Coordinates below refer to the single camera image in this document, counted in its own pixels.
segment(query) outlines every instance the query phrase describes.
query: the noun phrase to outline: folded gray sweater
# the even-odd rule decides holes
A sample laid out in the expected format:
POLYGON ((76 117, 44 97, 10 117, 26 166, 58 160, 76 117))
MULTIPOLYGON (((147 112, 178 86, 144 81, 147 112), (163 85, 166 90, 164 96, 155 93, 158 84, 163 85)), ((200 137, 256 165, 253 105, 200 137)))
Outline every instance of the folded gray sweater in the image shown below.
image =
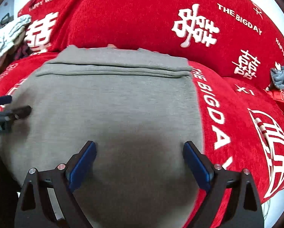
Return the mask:
POLYGON ((54 169, 93 140, 93 171, 74 195, 94 228, 180 228, 198 191, 182 146, 203 150, 190 71, 143 49, 70 46, 15 92, 7 108, 33 111, 1 136, 0 154, 22 184, 30 168, 54 169))

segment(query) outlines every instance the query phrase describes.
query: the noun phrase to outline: gray cloth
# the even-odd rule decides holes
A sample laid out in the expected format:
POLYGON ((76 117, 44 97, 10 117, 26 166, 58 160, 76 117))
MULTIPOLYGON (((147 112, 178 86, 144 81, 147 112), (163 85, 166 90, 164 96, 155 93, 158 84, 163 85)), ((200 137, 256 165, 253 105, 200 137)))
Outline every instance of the gray cloth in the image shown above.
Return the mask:
POLYGON ((281 70, 275 68, 271 69, 271 79, 274 83, 274 86, 282 90, 284 89, 284 66, 281 66, 281 70))
POLYGON ((33 110, 0 138, 3 161, 22 184, 31 167, 53 169, 93 140, 98 150, 93 171, 74 195, 94 228, 182 227, 198 191, 182 146, 192 140, 203 151, 191 76, 97 75, 88 69, 99 62, 112 69, 117 64, 173 72, 191 68, 184 59, 145 50, 84 52, 65 49, 15 92, 7 108, 33 110))

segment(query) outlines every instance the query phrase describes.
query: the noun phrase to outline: metal screw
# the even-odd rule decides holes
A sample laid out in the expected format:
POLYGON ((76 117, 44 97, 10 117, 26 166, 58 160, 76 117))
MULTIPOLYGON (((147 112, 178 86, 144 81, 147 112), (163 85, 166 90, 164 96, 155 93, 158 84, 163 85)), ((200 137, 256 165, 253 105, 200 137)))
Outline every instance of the metal screw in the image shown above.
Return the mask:
POLYGON ((249 169, 243 169, 243 173, 244 173, 245 175, 249 175, 251 172, 249 171, 249 169))
POLYGON ((215 164, 214 166, 215 166, 216 170, 221 170, 222 169, 222 166, 220 164, 215 164))
POLYGON ((33 174, 33 173, 35 173, 35 171, 36 171, 35 168, 31 168, 31 169, 29 170, 29 174, 33 174))
POLYGON ((65 164, 59 164, 59 165, 57 166, 57 168, 58 168, 59 170, 64 170, 65 167, 66 167, 65 164))

